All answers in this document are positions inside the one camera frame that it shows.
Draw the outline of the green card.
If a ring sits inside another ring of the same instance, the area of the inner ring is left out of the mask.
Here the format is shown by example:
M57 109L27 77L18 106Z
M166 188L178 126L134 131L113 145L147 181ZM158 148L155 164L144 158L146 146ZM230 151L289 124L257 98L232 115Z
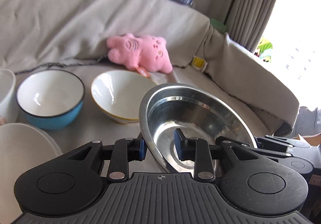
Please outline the green card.
M210 20L211 26L216 29L219 33L224 34L226 32L226 26L219 22L216 19L211 19Z

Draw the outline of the white scalloped plate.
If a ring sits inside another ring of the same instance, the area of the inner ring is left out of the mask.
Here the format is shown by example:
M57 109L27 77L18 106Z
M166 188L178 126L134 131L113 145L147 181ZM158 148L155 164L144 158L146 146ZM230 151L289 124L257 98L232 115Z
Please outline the white scalloped plate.
M1 223L21 215L14 195L19 176L60 155L60 147L41 129L21 123L1 126Z

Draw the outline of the pink plush toy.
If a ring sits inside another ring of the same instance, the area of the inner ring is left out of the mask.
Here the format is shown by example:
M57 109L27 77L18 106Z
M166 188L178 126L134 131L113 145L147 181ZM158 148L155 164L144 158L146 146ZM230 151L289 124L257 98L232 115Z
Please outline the pink plush toy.
M169 74L173 70L167 51L167 41L162 37L130 33L107 39L108 59L130 71L145 69L148 72Z

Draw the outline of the yellow white small box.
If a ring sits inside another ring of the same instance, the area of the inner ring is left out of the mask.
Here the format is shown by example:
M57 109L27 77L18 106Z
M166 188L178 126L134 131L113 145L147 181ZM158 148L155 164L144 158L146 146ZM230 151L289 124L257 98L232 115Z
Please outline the yellow white small box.
M208 64L207 61L205 61L204 59L197 56L193 56L191 66L196 70L204 72L207 68L207 64Z

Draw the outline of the beige sofa cover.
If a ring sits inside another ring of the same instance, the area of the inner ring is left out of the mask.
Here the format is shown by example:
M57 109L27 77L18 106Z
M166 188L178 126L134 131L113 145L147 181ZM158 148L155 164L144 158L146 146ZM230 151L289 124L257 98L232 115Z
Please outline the beige sofa cover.
M167 40L174 69L152 74L156 83L217 96L254 136L292 132L299 103L288 87L205 15L169 0L1 0L1 67L18 81L34 70L63 68L90 88L98 74L115 69L107 38L126 33ZM191 66L193 56L207 61L204 72Z

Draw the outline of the stainless steel bowl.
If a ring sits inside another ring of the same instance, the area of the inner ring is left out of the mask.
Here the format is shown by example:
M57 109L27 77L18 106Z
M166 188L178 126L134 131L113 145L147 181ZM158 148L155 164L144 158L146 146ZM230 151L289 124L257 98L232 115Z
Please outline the stainless steel bowl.
M139 108L140 130L155 160L169 173L194 172L191 160L180 161L174 130L187 138L197 137L210 145L223 136L256 147L254 136L241 117L214 95L179 83L149 90Z

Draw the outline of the beige curtain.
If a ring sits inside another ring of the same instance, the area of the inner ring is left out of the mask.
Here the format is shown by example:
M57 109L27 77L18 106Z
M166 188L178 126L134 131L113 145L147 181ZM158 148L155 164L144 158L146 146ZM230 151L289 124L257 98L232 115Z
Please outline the beige curtain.
M232 0L225 25L230 38L254 52L276 0Z

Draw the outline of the white patterned bowl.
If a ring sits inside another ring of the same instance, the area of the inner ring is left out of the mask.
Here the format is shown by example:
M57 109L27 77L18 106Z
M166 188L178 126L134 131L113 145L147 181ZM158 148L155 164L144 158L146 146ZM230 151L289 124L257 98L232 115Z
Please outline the white patterned bowl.
M15 97L16 77L11 70L0 72L0 116L1 126L15 123L18 117L18 105Z

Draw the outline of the white bowl yellow rim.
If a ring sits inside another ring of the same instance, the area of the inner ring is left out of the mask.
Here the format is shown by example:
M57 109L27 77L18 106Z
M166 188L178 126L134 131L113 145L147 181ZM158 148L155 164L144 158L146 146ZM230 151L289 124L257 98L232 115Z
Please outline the white bowl yellow rim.
M145 94L157 84L127 70L107 71L91 84L91 95L103 113L121 124L139 121L139 107Z

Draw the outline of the blue bowl white inside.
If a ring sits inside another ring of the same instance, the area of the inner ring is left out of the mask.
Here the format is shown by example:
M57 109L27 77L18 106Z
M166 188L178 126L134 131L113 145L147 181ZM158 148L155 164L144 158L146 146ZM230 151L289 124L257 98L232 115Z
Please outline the blue bowl white inside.
M29 123L57 131L79 115L85 97L83 81L64 70L44 70L26 77L18 86L16 100Z

